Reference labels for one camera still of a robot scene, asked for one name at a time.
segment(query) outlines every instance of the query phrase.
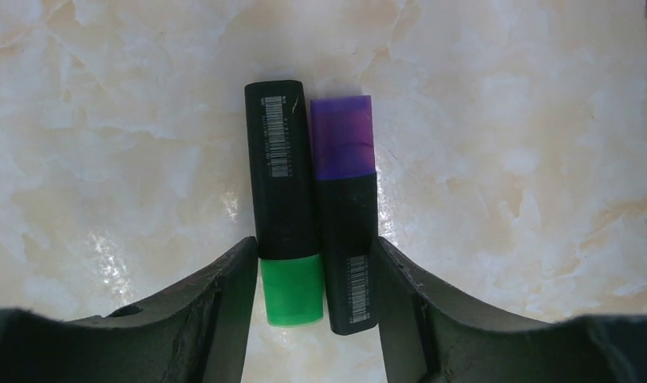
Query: barcode label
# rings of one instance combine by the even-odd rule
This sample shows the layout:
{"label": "barcode label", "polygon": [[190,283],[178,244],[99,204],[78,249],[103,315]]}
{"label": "barcode label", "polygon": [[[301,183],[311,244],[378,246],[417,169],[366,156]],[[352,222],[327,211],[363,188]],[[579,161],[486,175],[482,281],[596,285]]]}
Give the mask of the barcode label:
{"label": "barcode label", "polygon": [[290,176],[290,141],[288,127],[283,118],[285,96],[264,97],[264,126],[266,135],[266,159],[272,177]]}
{"label": "barcode label", "polygon": [[358,323],[370,318],[368,313],[370,286],[368,281],[368,256],[359,255],[347,261],[349,276],[349,323]]}

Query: black plastic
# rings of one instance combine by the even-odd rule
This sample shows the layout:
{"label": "black plastic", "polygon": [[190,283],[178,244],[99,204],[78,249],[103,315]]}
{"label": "black plastic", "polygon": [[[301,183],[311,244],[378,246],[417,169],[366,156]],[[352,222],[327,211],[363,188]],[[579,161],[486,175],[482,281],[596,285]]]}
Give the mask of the black plastic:
{"label": "black plastic", "polygon": [[321,250],[302,83],[245,88],[255,228],[263,259],[298,259]]}
{"label": "black plastic", "polygon": [[369,253],[377,237],[377,174],[317,180],[330,328],[354,334],[377,324]]}
{"label": "black plastic", "polygon": [[108,317],[0,309],[0,382],[241,381],[257,278],[246,238],[210,266]]}
{"label": "black plastic", "polygon": [[473,298],[386,239],[371,260],[389,383],[647,382],[647,316],[547,324]]}

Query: highlighter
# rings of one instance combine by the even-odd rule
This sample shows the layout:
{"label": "highlighter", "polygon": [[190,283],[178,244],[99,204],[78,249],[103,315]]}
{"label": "highlighter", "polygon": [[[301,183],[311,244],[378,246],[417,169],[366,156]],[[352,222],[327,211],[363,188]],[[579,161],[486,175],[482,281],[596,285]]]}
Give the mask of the highlighter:
{"label": "highlighter", "polygon": [[349,335],[377,324],[368,264],[377,237],[371,100],[313,100],[310,113],[330,327]]}
{"label": "highlighter", "polygon": [[302,83],[245,88],[248,152],[267,321],[323,318],[323,274]]}

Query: purple marker cap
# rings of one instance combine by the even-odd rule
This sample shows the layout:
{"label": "purple marker cap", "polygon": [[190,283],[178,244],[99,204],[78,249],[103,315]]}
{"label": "purple marker cap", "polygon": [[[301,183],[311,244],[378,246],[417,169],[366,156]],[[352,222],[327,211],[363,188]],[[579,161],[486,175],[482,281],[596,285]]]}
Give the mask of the purple marker cap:
{"label": "purple marker cap", "polygon": [[311,101],[311,142],[317,180],[375,172],[370,96]]}

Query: marble surface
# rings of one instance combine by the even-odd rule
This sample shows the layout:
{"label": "marble surface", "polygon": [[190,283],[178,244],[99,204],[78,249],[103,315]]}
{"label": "marble surface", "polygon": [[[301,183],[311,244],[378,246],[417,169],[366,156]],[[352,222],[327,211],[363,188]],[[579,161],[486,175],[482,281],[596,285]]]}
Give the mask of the marble surface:
{"label": "marble surface", "polygon": [[[487,302],[647,313],[643,0],[0,2],[0,306],[108,314],[254,233],[243,86],[373,96],[381,233]],[[377,329],[245,382],[383,381]]]}

